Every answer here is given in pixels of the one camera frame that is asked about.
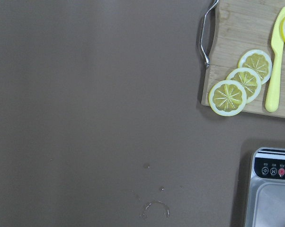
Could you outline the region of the silver digital kitchen scale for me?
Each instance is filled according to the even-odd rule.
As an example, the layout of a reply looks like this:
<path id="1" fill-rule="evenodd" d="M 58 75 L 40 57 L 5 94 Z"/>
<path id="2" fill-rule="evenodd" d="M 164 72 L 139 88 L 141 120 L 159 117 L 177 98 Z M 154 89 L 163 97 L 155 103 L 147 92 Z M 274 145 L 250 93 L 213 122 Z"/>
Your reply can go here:
<path id="1" fill-rule="evenodd" d="M 249 170 L 246 227 L 285 227 L 285 149 L 257 149 Z"/>

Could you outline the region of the lemon slice front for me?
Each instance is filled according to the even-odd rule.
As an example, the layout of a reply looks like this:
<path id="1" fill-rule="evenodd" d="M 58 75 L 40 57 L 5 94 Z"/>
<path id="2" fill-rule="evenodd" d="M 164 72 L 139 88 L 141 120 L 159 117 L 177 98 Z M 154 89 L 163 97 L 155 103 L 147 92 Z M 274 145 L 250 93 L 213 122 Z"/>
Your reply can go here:
<path id="1" fill-rule="evenodd" d="M 239 82 L 223 80 L 211 88 L 208 102 L 216 114 L 227 117 L 234 116 L 244 109 L 247 103 L 247 94 Z"/>

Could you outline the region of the lemon slice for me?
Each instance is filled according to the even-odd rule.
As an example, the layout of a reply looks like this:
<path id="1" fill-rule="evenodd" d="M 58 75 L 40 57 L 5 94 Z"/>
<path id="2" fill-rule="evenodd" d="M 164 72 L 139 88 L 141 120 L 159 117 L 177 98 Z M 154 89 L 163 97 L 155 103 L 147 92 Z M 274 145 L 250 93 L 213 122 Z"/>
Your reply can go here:
<path id="1" fill-rule="evenodd" d="M 267 83 L 271 77 L 273 64 L 270 56 L 266 52 L 259 49 L 253 49 L 247 51 L 240 57 L 237 67 L 253 69 L 258 73 L 261 84 L 263 85 Z"/>
<path id="2" fill-rule="evenodd" d="M 239 82 L 247 94 L 247 104 L 254 101 L 261 91 L 261 79 L 253 69 L 241 67 L 233 70 L 226 77 L 227 80 Z"/>
<path id="3" fill-rule="evenodd" d="M 247 103 L 247 94 L 239 82 L 223 80 L 211 88 L 208 102 L 216 114 L 227 117 L 234 116 L 244 109 Z"/>

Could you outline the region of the lemon slice middle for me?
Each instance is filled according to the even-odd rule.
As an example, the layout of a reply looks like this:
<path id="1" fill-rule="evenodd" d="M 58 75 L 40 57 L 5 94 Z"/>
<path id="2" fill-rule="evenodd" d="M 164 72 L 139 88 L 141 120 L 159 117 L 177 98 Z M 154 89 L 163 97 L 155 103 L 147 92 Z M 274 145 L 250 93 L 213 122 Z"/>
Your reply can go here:
<path id="1" fill-rule="evenodd" d="M 253 69 L 241 67 L 233 70 L 226 77 L 227 80 L 239 82 L 247 94 L 247 104 L 254 101 L 261 91 L 261 79 Z"/>

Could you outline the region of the lemon slice back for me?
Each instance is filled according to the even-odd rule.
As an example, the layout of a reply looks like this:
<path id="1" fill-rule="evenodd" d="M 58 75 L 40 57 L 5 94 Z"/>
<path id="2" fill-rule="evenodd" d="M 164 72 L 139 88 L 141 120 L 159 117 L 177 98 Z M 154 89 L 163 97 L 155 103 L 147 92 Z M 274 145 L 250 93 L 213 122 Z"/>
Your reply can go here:
<path id="1" fill-rule="evenodd" d="M 263 85 L 267 83 L 271 77 L 273 64 L 270 56 L 266 52 L 259 49 L 253 49 L 247 51 L 240 57 L 237 67 L 253 69 L 258 73 L 261 84 Z"/>

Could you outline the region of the yellow plastic knife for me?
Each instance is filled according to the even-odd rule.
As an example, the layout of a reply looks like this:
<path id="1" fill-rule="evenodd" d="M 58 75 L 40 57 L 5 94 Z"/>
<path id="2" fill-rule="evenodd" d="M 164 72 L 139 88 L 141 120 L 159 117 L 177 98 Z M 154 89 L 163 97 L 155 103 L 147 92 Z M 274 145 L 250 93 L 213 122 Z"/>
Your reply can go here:
<path id="1" fill-rule="evenodd" d="M 271 48 L 274 53 L 274 62 L 272 65 L 272 73 L 267 89 L 265 108 L 268 112 L 273 113 L 279 107 L 280 99 L 280 82 L 281 82 L 281 66 L 284 50 L 284 41 L 280 32 L 280 25 L 285 17 L 285 7 L 282 7 L 273 26 L 271 35 Z"/>

